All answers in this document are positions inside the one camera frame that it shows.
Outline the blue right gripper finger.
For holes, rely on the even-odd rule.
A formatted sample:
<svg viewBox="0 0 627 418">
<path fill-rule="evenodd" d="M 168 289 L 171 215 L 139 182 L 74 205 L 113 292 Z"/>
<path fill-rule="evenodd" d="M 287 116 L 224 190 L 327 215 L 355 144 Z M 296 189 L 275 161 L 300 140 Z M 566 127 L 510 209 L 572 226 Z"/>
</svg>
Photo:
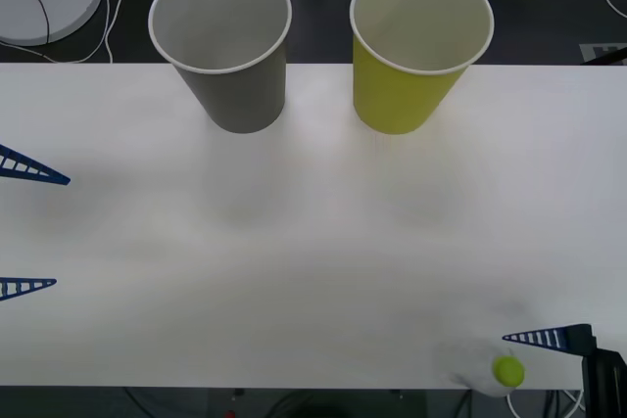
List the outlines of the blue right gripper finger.
<svg viewBox="0 0 627 418">
<path fill-rule="evenodd" d="M 504 335 L 503 340 L 567 354 L 592 354 L 594 352 L 594 335 L 590 324 L 518 332 Z"/>
</svg>

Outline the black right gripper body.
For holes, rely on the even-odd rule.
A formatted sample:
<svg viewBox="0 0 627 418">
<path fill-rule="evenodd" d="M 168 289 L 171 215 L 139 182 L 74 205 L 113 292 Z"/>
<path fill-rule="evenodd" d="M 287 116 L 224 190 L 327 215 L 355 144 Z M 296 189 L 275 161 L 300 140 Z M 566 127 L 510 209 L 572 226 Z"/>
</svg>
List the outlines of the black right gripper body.
<svg viewBox="0 0 627 418">
<path fill-rule="evenodd" d="M 617 351 L 599 348 L 596 338 L 582 341 L 586 416 L 626 418 L 626 363 Z"/>
</svg>

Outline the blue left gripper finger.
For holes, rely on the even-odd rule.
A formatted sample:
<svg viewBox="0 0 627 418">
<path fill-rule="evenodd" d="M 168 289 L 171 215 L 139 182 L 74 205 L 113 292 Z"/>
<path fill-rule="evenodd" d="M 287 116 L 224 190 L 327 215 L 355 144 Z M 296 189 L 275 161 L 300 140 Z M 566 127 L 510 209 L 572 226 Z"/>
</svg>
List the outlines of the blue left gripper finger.
<svg viewBox="0 0 627 418">
<path fill-rule="evenodd" d="M 0 146 L 2 177 L 67 186 L 71 179 L 53 168 L 6 146 Z"/>
<path fill-rule="evenodd" d="M 7 301 L 23 295 L 31 294 L 57 284 L 54 278 L 0 278 L 0 301 Z"/>
</svg>

